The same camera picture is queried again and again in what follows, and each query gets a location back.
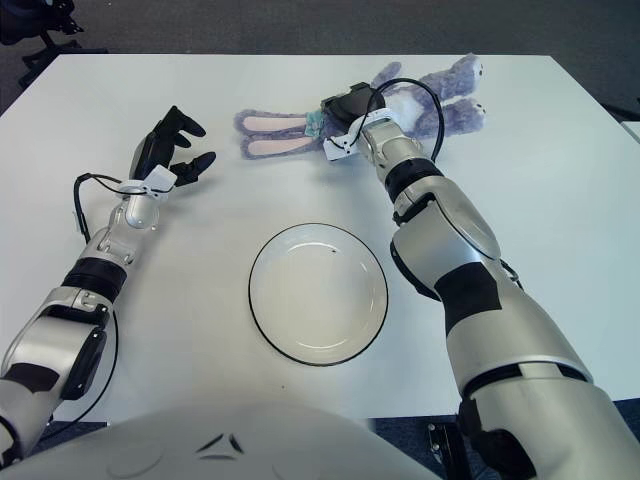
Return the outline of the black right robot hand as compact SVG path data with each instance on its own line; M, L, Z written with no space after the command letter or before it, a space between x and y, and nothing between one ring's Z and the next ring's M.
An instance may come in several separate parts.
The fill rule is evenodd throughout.
M356 154L363 154L371 160L375 141L371 139L369 130L395 119L382 94L367 83L358 83L347 93L323 100L321 114L322 147L330 162Z

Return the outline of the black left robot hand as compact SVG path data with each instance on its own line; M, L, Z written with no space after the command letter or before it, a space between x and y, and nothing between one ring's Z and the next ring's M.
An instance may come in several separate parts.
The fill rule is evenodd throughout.
M176 106L172 106L134 152L129 180L139 181L140 185L132 186L129 191L126 191L124 187L119 187L118 196L127 198L130 196L164 195L174 187L197 182L199 176L214 163L216 153L206 152L190 162L171 166L176 147L191 147L190 140L183 135L183 132L198 138L206 135L206 131L201 125ZM145 188L144 182L156 167L161 167L161 176L165 176L164 171L169 173L168 180L172 181L172 184Z

